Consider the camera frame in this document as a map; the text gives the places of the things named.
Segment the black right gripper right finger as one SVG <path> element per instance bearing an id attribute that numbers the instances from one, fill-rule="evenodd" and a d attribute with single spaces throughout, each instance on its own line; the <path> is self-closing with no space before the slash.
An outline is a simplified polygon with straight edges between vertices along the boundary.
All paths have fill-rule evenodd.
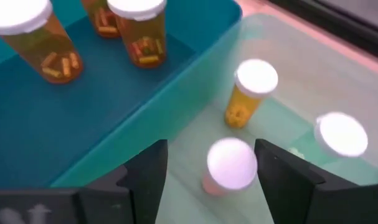
<path id="1" fill-rule="evenodd" d="M 266 139 L 254 152 L 275 224 L 378 224 L 378 184 L 357 185 Z"/>

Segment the pink pill bottle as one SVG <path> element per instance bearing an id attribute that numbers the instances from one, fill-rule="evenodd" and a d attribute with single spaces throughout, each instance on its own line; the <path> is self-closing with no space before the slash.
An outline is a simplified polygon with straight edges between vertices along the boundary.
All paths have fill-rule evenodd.
<path id="1" fill-rule="evenodd" d="M 216 196 L 238 192 L 251 186 L 257 170 L 257 157 L 250 145 L 238 138 L 222 138 L 208 150 L 202 187 Z"/>

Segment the light teal translucent bin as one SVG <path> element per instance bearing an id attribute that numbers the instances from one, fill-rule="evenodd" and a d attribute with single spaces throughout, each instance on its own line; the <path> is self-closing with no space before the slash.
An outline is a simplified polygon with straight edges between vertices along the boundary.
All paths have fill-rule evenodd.
<path id="1" fill-rule="evenodd" d="M 234 71 L 250 58 L 272 64 L 278 86 L 246 127 L 232 129 L 223 113 Z M 240 193 L 213 197 L 203 191 L 209 146 L 236 137 L 253 148 L 257 139 L 266 139 L 288 151 L 317 117 L 333 111 L 363 125 L 367 150 L 359 157 L 314 165 L 357 185 L 378 184 L 378 73 L 276 17 L 257 14 L 236 24 L 173 85 L 116 128 L 69 177 L 86 172 L 86 184 L 158 139 L 168 139 L 168 171 L 157 224 L 275 224 L 258 177 Z"/>

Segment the teal pill bottle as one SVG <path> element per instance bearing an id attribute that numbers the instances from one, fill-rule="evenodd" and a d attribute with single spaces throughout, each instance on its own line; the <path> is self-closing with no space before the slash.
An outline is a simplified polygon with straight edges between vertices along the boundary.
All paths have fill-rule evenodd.
<path id="1" fill-rule="evenodd" d="M 317 117 L 314 126 L 294 140 L 288 151 L 321 166 L 341 158 L 359 157 L 367 147 L 363 125 L 346 113 L 333 111 Z"/>

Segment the small amber pill bottle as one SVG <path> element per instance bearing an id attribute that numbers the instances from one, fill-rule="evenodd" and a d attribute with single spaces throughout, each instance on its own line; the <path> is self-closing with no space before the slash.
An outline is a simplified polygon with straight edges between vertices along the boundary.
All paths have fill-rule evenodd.
<path id="1" fill-rule="evenodd" d="M 278 74 L 268 62 L 252 58 L 240 63 L 234 73 L 234 87 L 225 110 L 225 123 L 243 128 L 262 101 L 278 86 Z"/>

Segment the black aluminium table frame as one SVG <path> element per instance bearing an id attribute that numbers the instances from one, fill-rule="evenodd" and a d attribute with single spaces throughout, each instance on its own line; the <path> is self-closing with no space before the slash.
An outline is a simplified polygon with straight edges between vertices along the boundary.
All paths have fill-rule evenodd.
<path id="1" fill-rule="evenodd" d="M 378 0 L 268 0 L 378 58 Z"/>

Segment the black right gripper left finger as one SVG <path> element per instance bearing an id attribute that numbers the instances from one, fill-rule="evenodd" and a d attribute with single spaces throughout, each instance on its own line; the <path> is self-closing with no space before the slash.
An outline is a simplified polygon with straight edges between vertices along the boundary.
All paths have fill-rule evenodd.
<path id="1" fill-rule="evenodd" d="M 155 224 L 166 181 L 168 141 L 160 139 L 78 193 L 87 224 Z"/>

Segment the dark blue plastic bin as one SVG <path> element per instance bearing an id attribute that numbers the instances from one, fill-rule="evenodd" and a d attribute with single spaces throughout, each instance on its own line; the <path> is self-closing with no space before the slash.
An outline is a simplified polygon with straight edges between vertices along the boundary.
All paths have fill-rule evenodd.
<path id="1" fill-rule="evenodd" d="M 168 56 L 154 69 L 134 66 L 119 39 L 94 30 L 79 0 L 53 0 L 83 58 L 68 84 L 41 78 L 0 39 L 0 189 L 82 185 L 77 163 L 242 18 L 235 0 L 168 0 Z"/>

